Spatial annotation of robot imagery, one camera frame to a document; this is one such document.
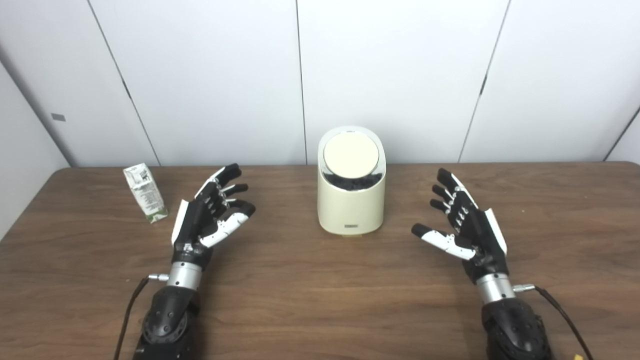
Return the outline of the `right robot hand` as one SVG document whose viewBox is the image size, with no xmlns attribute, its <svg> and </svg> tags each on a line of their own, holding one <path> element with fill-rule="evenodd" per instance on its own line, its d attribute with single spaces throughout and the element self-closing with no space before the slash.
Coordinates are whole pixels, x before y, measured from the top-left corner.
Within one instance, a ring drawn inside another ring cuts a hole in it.
<svg viewBox="0 0 640 360">
<path fill-rule="evenodd" d="M 411 232 L 419 239 L 448 255 L 462 260 L 462 268 L 473 284 L 485 276 L 509 274 L 508 248 L 493 209 L 482 210 L 466 186 L 454 173 L 440 168 L 438 184 L 432 191 L 438 196 L 430 206 L 446 215 L 452 233 L 415 223 Z"/>
</svg>

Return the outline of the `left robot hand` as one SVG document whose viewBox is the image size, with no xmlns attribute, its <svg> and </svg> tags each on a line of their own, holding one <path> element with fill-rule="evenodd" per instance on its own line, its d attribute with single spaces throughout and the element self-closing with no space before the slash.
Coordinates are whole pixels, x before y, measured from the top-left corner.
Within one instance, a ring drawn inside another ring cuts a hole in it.
<svg viewBox="0 0 640 360">
<path fill-rule="evenodd" d="M 249 189 L 246 183 L 230 184 L 241 175 L 236 162 L 224 166 L 202 184 L 192 200 L 181 200 L 171 235 L 172 263 L 192 264 L 204 271 L 214 246 L 254 214 L 253 203 L 233 198 Z"/>
</svg>

